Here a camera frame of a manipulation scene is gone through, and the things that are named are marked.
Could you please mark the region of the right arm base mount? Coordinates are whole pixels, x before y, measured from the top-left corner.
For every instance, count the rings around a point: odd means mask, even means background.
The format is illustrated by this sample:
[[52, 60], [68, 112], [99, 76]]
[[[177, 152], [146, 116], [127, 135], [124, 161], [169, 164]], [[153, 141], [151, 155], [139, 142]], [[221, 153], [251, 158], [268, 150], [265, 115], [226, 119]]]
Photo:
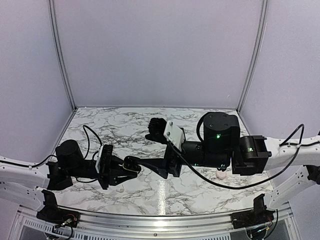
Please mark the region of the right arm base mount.
[[273, 226], [274, 210], [268, 210], [262, 193], [253, 199], [253, 208], [231, 214], [234, 229], [245, 228], [249, 240], [265, 240]]

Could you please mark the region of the black earbud charging case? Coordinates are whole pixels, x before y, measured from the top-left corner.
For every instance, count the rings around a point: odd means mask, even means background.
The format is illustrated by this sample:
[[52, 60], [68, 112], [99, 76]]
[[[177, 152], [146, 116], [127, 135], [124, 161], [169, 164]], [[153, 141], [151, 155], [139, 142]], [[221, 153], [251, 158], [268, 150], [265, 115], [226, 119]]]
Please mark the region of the black earbud charging case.
[[135, 173], [140, 173], [142, 168], [141, 166], [138, 164], [138, 161], [140, 160], [140, 158], [135, 157], [135, 156], [126, 156], [123, 160], [123, 164], [122, 167], [127, 170], [127, 171], [131, 171], [131, 172], [135, 172]]

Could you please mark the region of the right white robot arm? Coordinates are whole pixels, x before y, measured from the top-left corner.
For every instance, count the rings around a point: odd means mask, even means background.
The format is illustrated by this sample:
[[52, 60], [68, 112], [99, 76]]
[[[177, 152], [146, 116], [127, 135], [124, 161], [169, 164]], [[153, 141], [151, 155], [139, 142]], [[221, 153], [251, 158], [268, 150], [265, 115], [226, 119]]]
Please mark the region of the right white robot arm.
[[258, 224], [290, 198], [320, 182], [320, 138], [275, 139], [262, 135], [240, 135], [239, 120], [224, 112], [208, 112], [196, 125], [198, 141], [188, 141], [185, 132], [172, 121], [152, 118], [146, 138], [166, 145], [164, 157], [137, 161], [162, 178], [178, 177], [181, 167], [215, 168], [225, 171], [231, 167], [234, 175], [253, 176], [279, 168], [284, 173], [290, 166], [298, 170], [270, 193], [253, 201], [247, 219]]

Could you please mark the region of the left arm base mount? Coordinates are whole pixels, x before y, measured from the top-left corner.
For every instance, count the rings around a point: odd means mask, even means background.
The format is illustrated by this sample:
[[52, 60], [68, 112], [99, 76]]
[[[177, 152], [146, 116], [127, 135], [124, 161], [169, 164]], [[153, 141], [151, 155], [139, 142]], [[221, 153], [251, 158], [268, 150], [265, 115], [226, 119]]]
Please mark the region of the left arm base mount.
[[53, 192], [44, 189], [41, 193], [44, 197], [43, 207], [37, 212], [36, 217], [40, 220], [53, 223], [52, 233], [60, 228], [70, 228], [68, 237], [60, 236], [56, 238], [45, 233], [46, 238], [48, 240], [71, 240], [74, 236], [74, 228], [76, 228], [79, 223], [80, 213], [78, 211], [58, 207], [57, 199]]

